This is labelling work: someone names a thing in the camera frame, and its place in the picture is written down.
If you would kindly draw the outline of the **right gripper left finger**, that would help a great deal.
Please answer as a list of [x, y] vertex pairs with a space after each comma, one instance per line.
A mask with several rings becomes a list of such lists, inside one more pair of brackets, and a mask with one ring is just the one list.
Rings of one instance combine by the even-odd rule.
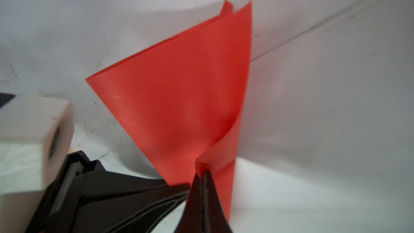
[[203, 183], [198, 174], [195, 174], [175, 233], [203, 233], [203, 214]]

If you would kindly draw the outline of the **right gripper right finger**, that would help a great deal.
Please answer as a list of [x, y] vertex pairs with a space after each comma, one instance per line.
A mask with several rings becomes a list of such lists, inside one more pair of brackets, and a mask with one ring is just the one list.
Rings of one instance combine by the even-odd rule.
[[202, 191], [202, 232], [232, 233], [210, 171], [203, 174]]

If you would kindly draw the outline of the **red square paper sheet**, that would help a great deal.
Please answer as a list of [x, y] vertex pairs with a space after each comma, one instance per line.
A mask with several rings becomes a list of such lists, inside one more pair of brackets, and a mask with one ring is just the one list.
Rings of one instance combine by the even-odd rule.
[[252, 3], [219, 15], [87, 78], [170, 185], [212, 173], [226, 217], [248, 84]]

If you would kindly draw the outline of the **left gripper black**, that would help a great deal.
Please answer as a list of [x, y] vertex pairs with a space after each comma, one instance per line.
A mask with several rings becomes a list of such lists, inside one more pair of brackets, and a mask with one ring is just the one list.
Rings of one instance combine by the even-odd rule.
[[68, 154], [25, 231], [150, 233], [189, 195], [186, 183], [169, 186], [104, 170], [83, 151]]

